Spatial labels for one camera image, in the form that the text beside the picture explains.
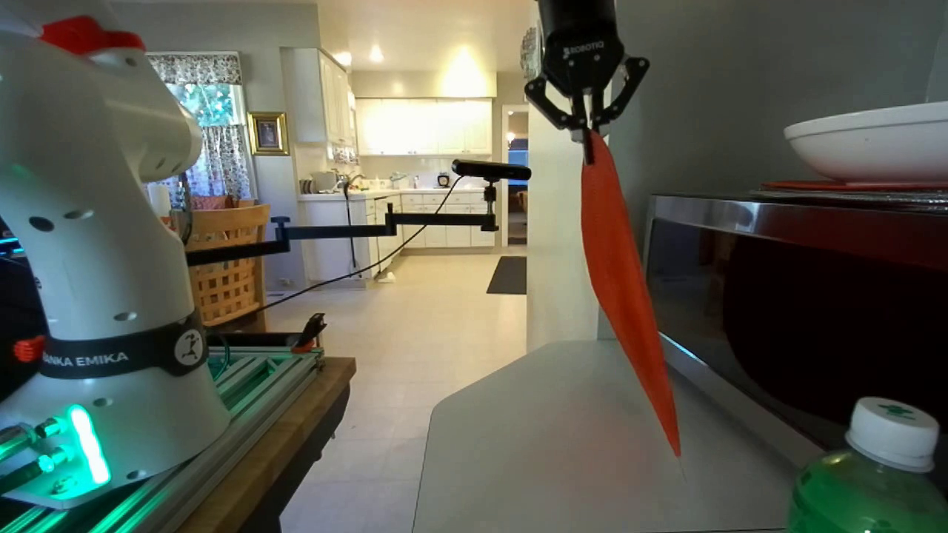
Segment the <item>doorway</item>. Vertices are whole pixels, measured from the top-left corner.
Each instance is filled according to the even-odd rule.
[[[530,167],[527,108],[503,108],[506,163]],[[506,180],[506,246],[527,246],[530,180]]]

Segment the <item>orange cloth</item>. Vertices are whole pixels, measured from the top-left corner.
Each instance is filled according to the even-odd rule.
[[[591,137],[594,163],[586,160],[585,167],[585,249],[594,291],[626,349],[626,360],[650,395],[671,447],[683,457],[672,383],[659,339],[644,260],[632,238],[620,173],[601,135]]]

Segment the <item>water bottle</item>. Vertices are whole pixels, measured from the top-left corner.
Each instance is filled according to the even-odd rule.
[[[788,533],[948,533],[948,503],[934,472],[940,422],[928,413],[863,398],[849,445],[813,462],[792,502]]]

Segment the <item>white cabinet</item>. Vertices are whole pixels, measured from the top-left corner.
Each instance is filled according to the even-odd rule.
[[[389,206],[401,211],[401,197],[360,197],[351,206],[346,198],[318,198],[302,206],[299,226],[385,226]],[[391,266],[401,243],[401,234],[302,241],[305,283],[329,283],[360,269],[366,269],[360,280],[376,280]]]
[[[355,145],[355,97],[354,97],[351,74],[327,53],[320,53],[320,74],[324,74],[327,142]]]
[[[486,213],[480,191],[457,191],[446,207],[446,192],[404,192],[404,213]],[[499,231],[483,231],[478,226],[428,226],[409,249],[469,249],[469,246],[496,246]]]
[[[318,49],[286,49],[290,140],[302,145],[355,145],[355,97],[351,74]]]
[[[369,203],[351,203],[351,213],[346,213],[346,203],[343,198],[327,198],[327,203],[308,203],[302,206],[302,226],[369,226]],[[318,286],[318,283],[333,283],[342,277],[351,277],[355,269],[370,266],[373,260],[373,249],[369,238],[360,241],[302,241],[302,269],[305,269],[305,283]]]
[[[360,155],[493,155],[493,100],[360,100]]]

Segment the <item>wicker basket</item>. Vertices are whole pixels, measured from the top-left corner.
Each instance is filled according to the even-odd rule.
[[[195,211],[186,249],[225,249],[265,241],[266,207]],[[206,327],[231,324],[265,306],[260,257],[189,266],[189,288]]]

